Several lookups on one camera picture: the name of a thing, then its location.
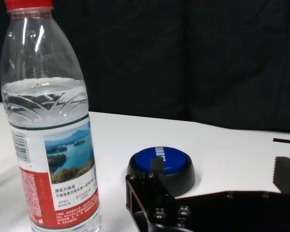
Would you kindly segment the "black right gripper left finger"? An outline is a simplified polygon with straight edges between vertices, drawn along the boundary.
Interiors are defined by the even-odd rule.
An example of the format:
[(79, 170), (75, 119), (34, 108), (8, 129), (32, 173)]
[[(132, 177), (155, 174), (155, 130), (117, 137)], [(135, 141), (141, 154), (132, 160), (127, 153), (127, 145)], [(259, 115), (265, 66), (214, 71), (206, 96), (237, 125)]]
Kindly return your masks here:
[(191, 158), (174, 175), (164, 173), (161, 158), (150, 160), (148, 173), (126, 176), (126, 208), (140, 232), (189, 232), (191, 210), (176, 199), (191, 189)]

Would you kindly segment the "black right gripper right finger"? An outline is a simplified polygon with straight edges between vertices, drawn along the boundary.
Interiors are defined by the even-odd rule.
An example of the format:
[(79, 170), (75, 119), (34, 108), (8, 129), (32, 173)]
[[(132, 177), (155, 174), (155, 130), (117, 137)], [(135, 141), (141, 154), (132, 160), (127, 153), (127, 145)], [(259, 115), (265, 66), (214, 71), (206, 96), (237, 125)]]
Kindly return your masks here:
[(281, 193), (290, 194), (290, 158), (275, 158), (273, 184)]

